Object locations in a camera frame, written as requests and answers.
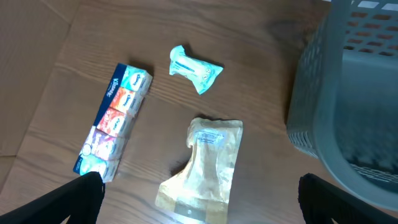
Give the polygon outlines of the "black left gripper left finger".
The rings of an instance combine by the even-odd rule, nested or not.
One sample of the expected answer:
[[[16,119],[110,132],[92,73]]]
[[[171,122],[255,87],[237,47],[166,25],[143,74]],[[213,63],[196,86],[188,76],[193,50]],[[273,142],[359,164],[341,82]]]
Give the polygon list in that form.
[[[96,223],[104,195],[100,173],[89,172],[1,215],[1,223]]]

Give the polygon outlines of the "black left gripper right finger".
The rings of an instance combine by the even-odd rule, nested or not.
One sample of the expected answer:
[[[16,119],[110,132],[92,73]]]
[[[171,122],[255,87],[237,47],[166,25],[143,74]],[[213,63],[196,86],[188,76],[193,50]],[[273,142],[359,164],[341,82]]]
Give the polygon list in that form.
[[[310,173],[299,180],[298,202],[306,224],[397,224],[397,218]]]

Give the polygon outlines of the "Kleenex tissue multipack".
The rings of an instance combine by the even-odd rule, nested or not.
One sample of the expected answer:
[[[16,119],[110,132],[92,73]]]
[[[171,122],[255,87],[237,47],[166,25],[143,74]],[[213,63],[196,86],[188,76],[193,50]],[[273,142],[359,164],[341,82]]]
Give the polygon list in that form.
[[[98,172],[104,183],[113,181],[151,82],[146,70],[117,64],[73,167],[75,173]]]

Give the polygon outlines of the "beige powder pouch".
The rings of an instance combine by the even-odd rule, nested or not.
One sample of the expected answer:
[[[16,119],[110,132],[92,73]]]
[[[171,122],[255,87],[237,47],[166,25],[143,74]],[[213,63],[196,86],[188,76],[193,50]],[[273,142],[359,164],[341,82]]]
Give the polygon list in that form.
[[[184,169],[160,184],[155,204],[205,223],[226,223],[242,135],[240,120],[193,119],[187,130],[192,155]]]

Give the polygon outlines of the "mint green wipes packet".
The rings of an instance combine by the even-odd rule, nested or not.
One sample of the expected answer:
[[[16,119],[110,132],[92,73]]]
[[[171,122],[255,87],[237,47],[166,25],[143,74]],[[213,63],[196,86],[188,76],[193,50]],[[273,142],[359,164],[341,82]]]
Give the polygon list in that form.
[[[212,86],[222,71],[221,66],[187,56],[182,45],[174,47],[170,52],[169,74],[189,79],[199,95]]]

